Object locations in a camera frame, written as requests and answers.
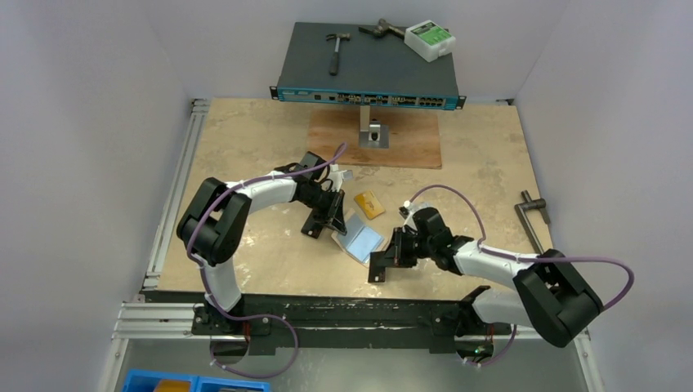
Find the t-handle tool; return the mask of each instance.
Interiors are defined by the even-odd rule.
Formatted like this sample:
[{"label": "t-handle tool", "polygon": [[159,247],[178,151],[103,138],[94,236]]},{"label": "t-handle tool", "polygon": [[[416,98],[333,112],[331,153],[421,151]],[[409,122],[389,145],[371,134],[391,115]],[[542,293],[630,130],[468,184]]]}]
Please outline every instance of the t-handle tool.
[{"label": "t-handle tool", "polygon": [[405,39],[405,32],[393,26],[387,20],[380,19],[378,25],[374,29],[366,29],[365,27],[359,27],[361,33],[368,33],[375,38],[382,38],[389,33],[395,34],[397,37]]},{"label": "t-handle tool", "polygon": [[337,43],[334,44],[334,53],[332,54],[332,61],[329,62],[329,74],[336,75],[339,72],[339,42],[342,40],[349,41],[351,39],[350,33],[336,33],[327,34],[327,40],[336,39]]},{"label": "t-handle tool", "polygon": [[549,223],[551,223],[551,220],[548,218],[548,212],[546,211],[546,200],[542,198],[532,200],[530,192],[526,190],[523,190],[521,192],[521,195],[522,199],[525,200],[525,202],[515,204],[515,212],[517,212],[517,217],[520,218],[520,223],[522,223],[522,227],[525,228],[527,237],[530,238],[532,248],[535,252],[542,254],[543,247],[541,246],[541,242],[539,241],[537,234],[534,232],[534,227],[532,227],[532,223],[529,219],[527,219],[527,212],[531,210],[539,210],[542,214],[544,223],[548,225]]}]

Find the metal clamp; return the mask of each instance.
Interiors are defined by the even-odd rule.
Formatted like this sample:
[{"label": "metal clamp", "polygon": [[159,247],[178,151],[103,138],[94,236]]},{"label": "metal clamp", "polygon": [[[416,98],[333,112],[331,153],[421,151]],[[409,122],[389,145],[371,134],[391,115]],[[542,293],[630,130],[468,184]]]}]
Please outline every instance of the metal clamp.
[{"label": "metal clamp", "polygon": [[390,127],[370,117],[370,106],[361,105],[359,123],[359,147],[387,149],[390,147]]},{"label": "metal clamp", "polygon": [[523,190],[521,192],[521,196],[522,199],[525,201],[523,203],[515,204],[515,212],[517,212],[517,217],[520,218],[520,223],[522,223],[522,227],[525,229],[527,237],[530,238],[530,242],[532,243],[532,248],[534,249],[534,252],[542,254],[543,247],[541,245],[541,242],[539,241],[539,238],[537,237],[536,232],[534,232],[534,227],[532,227],[532,223],[529,219],[527,219],[527,212],[531,210],[539,210],[542,214],[544,223],[546,223],[547,225],[550,224],[551,219],[549,219],[548,212],[546,211],[546,200],[544,200],[543,198],[532,200],[530,192],[528,192],[527,190]]}]

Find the metal bracket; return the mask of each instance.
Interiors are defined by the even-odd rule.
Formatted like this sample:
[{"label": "metal bracket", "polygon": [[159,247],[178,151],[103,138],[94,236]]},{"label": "metal bracket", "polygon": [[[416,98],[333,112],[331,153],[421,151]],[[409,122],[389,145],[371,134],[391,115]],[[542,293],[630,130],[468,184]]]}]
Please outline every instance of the metal bracket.
[{"label": "metal bracket", "polygon": [[390,148],[390,127],[370,117],[370,105],[361,105],[359,125],[359,147]]},{"label": "metal bracket", "polygon": [[270,86],[270,95],[273,100],[279,99],[279,91],[277,91],[277,86]]},{"label": "metal bracket", "polygon": [[460,110],[464,108],[464,103],[467,102],[467,97],[466,96],[458,96],[457,97],[457,104],[455,105],[455,108],[457,110]]},{"label": "metal bracket", "polygon": [[542,214],[544,223],[546,223],[547,225],[550,224],[551,220],[548,218],[548,212],[546,211],[546,200],[542,198],[532,200],[530,193],[526,190],[523,190],[521,192],[521,195],[522,199],[525,201],[523,203],[518,203],[515,205],[515,212],[517,212],[517,217],[520,218],[520,223],[522,223],[522,227],[525,228],[527,237],[530,238],[532,248],[536,253],[542,254],[543,247],[541,245],[541,242],[539,241],[539,237],[537,237],[536,232],[534,232],[534,227],[532,227],[532,223],[529,219],[527,219],[527,212],[531,210],[539,210]]},{"label": "metal bracket", "polygon": [[[113,339],[201,339],[193,335],[195,304],[124,303],[118,314]],[[214,333],[214,340],[244,341],[242,335]]]},{"label": "metal bracket", "polygon": [[156,290],[159,286],[159,278],[161,273],[159,272],[149,272],[145,275],[145,281],[142,284],[142,290]]}]

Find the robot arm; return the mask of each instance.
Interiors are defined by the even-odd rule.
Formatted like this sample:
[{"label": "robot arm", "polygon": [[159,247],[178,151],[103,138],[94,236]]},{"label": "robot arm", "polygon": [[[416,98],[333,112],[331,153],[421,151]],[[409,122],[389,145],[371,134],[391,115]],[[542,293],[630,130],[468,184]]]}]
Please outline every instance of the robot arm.
[{"label": "robot arm", "polygon": [[559,251],[512,253],[452,235],[438,210],[427,203],[402,207],[400,213],[405,225],[394,229],[385,251],[371,254],[371,283],[385,281],[385,268],[411,268],[418,259],[431,258],[442,270],[486,278],[510,289],[484,287],[467,298],[465,305],[480,322],[533,327],[558,347],[565,347],[604,310],[573,265],[539,260],[563,257]]},{"label": "robot arm", "polygon": [[[339,171],[338,165],[330,165],[325,180],[320,182],[318,179],[325,169],[298,176],[274,178],[322,163],[325,163],[322,158],[309,152],[300,163],[277,167],[267,174],[269,180],[242,186],[231,193],[217,208],[217,211],[221,211],[221,216],[218,219],[210,216],[204,222],[194,241],[193,256],[201,262],[206,291],[214,295],[221,308],[231,310],[241,297],[232,257],[240,244],[249,214],[275,204],[298,201],[312,209],[301,230],[305,235],[318,238],[323,228],[347,233],[342,211],[344,191],[340,188],[350,172]],[[327,190],[322,187],[326,180],[330,181]],[[176,234],[186,247],[212,202],[227,189],[238,184],[242,183],[224,183],[216,178],[203,181],[177,227]]]}]

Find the orange item in bin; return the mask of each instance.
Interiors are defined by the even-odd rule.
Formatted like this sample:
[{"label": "orange item in bin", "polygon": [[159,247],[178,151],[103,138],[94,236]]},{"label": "orange item in bin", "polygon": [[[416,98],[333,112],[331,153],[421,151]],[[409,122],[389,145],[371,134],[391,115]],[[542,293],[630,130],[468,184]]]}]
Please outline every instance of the orange item in bin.
[{"label": "orange item in bin", "polygon": [[154,388],[154,392],[189,392],[190,383],[188,381],[161,380]]}]

